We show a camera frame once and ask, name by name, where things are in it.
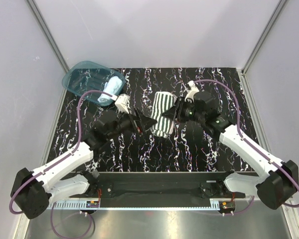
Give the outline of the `black white striped towel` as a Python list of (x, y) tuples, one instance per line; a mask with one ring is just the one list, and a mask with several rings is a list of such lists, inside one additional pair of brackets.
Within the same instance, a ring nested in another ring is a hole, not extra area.
[(162, 114), (174, 106), (176, 96), (169, 92), (156, 92), (151, 110), (151, 118), (157, 123), (150, 130), (154, 136), (168, 138), (173, 133), (174, 122)]

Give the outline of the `light blue towel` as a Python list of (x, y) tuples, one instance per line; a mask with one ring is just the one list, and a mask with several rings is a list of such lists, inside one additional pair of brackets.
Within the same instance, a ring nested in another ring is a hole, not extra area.
[(105, 93), (108, 93), (110, 95), (118, 95), (118, 93), (121, 91), (123, 86), (123, 81), (117, 77), (117, 76), (113, 76), (109, 79), (108, 82), (105, 83), (105, 87), (104, 90), (99, 98), (98, 98), (98, 102), (104, 105), (110, 105), (113, 100), (110, 96), (106, 95)]

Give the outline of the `teal transparent plastic bin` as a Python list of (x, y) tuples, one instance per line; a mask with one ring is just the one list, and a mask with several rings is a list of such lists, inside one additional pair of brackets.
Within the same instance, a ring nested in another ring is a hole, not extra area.
[[(62, 79), (62, 86), (67, 91), (72, 92), (79, 97), (90, 90), (98, 90), (104, 93), (105, 83), (113, 76), (117, 76), (123, 81), (123, 89), (126, 79), (120, 72), (91, 61), (83, 61), (76, 64), (67, 72)], [(109, 106), (98, 102), (98, 98), (102, 93), (97, 92), (89, 94), (86, 99), (102, 107)]]

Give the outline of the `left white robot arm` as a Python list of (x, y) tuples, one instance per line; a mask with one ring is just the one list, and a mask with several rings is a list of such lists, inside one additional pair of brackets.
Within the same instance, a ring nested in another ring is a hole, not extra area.
[(16, 214), (12, 205), (17, 204), (21, 214), (34, 219), (58, 200), (79, 194), (93, 197), (98, 190), (93, 174), (83, 173), (68, 179), (65, 176), (92, 160), (111, 139), (126, 131), (142, 134), (156, 123), (157, 120), (146, 117), (139, 109), (135, 109), (134, 114), (126, 112), (120, 117), (115, 112), (106, 112), (75, 147), (43, 166), (17, 172), (10, 193), (10, 212)]

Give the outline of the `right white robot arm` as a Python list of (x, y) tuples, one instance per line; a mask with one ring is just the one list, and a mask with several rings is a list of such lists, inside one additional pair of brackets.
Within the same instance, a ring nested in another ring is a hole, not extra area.
[(257, 196), (268, 208), (276, 210), (299, 192), (298, 166), (291, 160), (282, 161), (251, 140), (237, 123), (218, 112), (215, 99), (208, 92), (179, 97), (162, 115), (177, 122), (200, 124), (210, 137), (237, 153), (256, 172), (256, 176), (229, 173), (216, 185), (219, 196), (225, 198), (233, 192)]

